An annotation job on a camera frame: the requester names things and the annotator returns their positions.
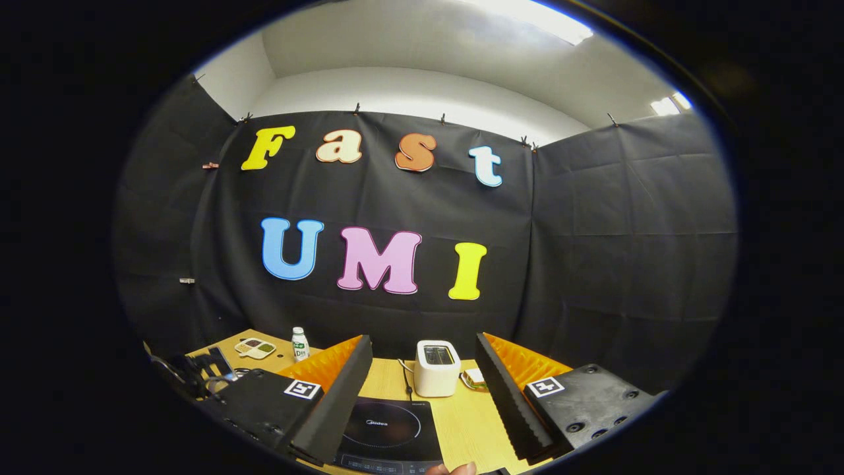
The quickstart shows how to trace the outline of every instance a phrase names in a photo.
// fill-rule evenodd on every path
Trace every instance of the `white wall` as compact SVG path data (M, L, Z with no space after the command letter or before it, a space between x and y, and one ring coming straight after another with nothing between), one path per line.
M238 41L194 71L199 84L235 120L275 81L261 31Z
M589 130L564 113L511 90L451 74L409 68L341 68L287 76L275 80L255 99L249 111L256 117L288 112L353 111L357 102L363 112L390 112L437 120L445 113L448 123L515 140L527 135L527 141L537 146Z

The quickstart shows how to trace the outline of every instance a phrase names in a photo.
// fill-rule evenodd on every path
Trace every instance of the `foam letter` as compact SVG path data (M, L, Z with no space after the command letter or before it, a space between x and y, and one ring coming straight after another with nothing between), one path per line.
M486 255L486 247L477 243L458 243L454 250L460 256L460 261L457 264L457 278L454 287L448 291L448 297L454 300L475 300L480 297L478 270L480 259Z
M266 167L267 159L264 157L267 156L267 152L269 152L269 156L275 156L279 153L283 142L281 137L292 139L295 133L296 127L292 125L258 130L255 133L257 140L252 146L252 152L249 153L249 158L241 164L241 170L260 170Z
M396 167L411 172L424 172L434 165L434 154L431 150L436 148L436 139L430 135L407 134L398 142L396 154Z
M390 270L390 280L384 284L384 290L390 293L416 293L414 283L414 260L416 246L422 237L415 232L401 231L392 235L390 243L383 253L378 253L372 235L364 227L347 227L340 232L346 240L346 265L343 277L337 281L340 288L359 290L364 283L358 278L358 267L364 272L371 290L381 284L381 280Z
M322 139L327 143L316 149L316 159L319 161L340 160L342 163L351 163L363 155L360 153L362 138L354 130L335 130L325 134Z
M296 227L302 231L302 250L299 263L290 265L284 262L281 249L284 246L284 232L290 227L290 221L282 218L264 218L261 221L264 230L263 239L263 261L264 267L269 273L285 279L286 281L298 281L308 277L314 270L314 263L317 261L317 234L325 229L325 226L314 220L302 220Z
M493 155L490 147L469 149L469 156L473 156L475 159L475 176L478 177L478 181L488 187L497 187L504 182L501 177L492 171L492 164L500 165L501 157Z

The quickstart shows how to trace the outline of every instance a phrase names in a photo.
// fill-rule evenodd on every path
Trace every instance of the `black cable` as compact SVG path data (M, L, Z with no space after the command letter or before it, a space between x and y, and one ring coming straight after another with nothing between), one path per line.
M406 371L404 365L402 365L402 376L404 377L404 392L408 393L408 398L410 401L413 401L414 390L410 387L410 383L408 382L408 372Z

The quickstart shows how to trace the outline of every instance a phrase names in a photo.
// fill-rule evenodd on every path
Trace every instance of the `white toaster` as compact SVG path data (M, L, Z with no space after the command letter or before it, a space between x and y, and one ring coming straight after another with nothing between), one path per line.
M454 394L460 378L460 357L454 346L443 340L422 340L416 343L414 386L422 397L445 397Z

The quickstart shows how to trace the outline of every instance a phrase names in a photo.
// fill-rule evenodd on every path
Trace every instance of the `bottle label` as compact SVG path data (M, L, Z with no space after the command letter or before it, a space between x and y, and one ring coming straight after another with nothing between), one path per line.
M305 343L301 341L293 341L293 358L296 361L301 361L305 358L310 357L311 352L309 348L306 348Z

